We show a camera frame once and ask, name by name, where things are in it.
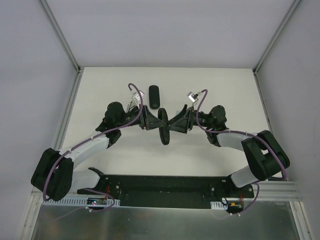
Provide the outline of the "black glasses case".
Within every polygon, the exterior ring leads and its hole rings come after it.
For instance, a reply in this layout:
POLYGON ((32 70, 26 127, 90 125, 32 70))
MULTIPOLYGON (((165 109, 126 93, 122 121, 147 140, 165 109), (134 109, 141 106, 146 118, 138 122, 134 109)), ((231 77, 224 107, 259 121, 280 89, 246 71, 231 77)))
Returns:
POLYGON ((153 110, 160 108, 160 90, 157 85, 151 85, 148 88, 149 106, 153 110))
POLYGON ((164 146, 167 146, 170 143, 170 128, 167 111, 164 108, 159 108, 157 117, 165 123, 165 125, 158 130, 161 143, 164 146))

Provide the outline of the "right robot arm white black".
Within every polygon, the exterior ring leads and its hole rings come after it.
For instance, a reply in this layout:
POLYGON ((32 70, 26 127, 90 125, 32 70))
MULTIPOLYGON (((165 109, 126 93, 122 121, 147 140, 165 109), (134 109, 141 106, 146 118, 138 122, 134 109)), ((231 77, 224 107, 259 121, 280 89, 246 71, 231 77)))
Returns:
POLYGON ((171 131, 186 134, 200 124, 210 144, 244 152, 248 165, 227 176, 225 192, 228 196, 237 197, 244 186, 265 181, 281 172, 281 166, 283 169, 290 166, 288 156, 270 131, 263 130, 252 136, 239 134, 228 130, 226 122, 226 111, 221 105, 213 107, 208 114, 185 105, 168 121, 168 126, 171 131))

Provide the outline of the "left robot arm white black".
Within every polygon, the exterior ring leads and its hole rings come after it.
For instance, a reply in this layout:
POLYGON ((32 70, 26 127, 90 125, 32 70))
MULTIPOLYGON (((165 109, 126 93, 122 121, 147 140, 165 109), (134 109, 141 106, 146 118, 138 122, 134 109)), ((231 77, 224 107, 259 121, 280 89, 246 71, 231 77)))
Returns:
POLYGON ((106 183, 98 173, 80 171, 76 167, 94 154, 113 146, 121 137, 121 128, 140 126, 143 130, 158 129, 164 145, 169 141, 167 134, 168 115, 164 108, 159 108, 154 116, 146 105, 136 105, 125 111, 119 102, 107 106, 104 118, 95 131, 86 139, 70 148, 46 149, 31 177, 30 183, 42 191, 45 201, 59 201, 71 190, 89 188, 99 195, 105 191, 106 183))

